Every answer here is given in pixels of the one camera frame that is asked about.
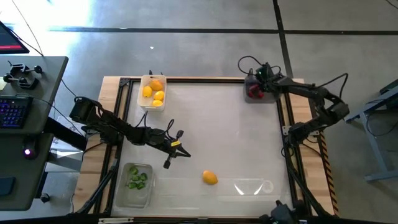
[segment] yellow fruit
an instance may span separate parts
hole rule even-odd
[[[155,91],[159,91],[159,90],[163,89],[163,85],[161,84],[161,82],[159,80],[150,81],[149,86]]]
[[[154,95],[155,100],[163,100],[164,99],[164,92],[163,91],[157,91]]]
[[[144,89],[142,90],[142,95],[144,95],[144,97],[151,97],[152,89],[149,86],[145,86]]]
[[[154,100],[152,102],[152,106],[162,106],[163,102],[161,102],[160,100]]]
[[[216,174],[210,170],[203,171],[202,178],[206,184],[213,185],[218,183]]]

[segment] container of lemons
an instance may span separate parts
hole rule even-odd
[[[163,111],[166,103],[167,79],[164,75],[143,75],[137,104],[147,111]]]

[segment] computer monitor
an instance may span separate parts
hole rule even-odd
[[[0,21],[0,54],[26,53],[29,53],[29,49]]]

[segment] green pepper piece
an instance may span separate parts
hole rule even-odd
[[[140,179],[141,179],[142,181],[146,181],[146,180],[148,179],[147,174],[146,174],[146,173],[142,173],[142,174],[140,175]]]
[[[138,174],[138,169],[135,167],[130,168],[130,174],[132,174],[132,175]]]
[[[128,186],[129,186],[130,189],[135,189],[137,187],[137,184],[132,182],[132,183],[129,183]]]
[[[143,189],[144,187],[145,187],[145,183],[144,182],[139,182],[138,185],[137,185],[137,189],[138,190]]]
[[[132,181],[138,181],[140,179],[139,175],[133,175],[132,176]]]

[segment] rgb keyboard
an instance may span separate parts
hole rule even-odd
[[[0,128],[23,128],[33,98],[0,96]]]

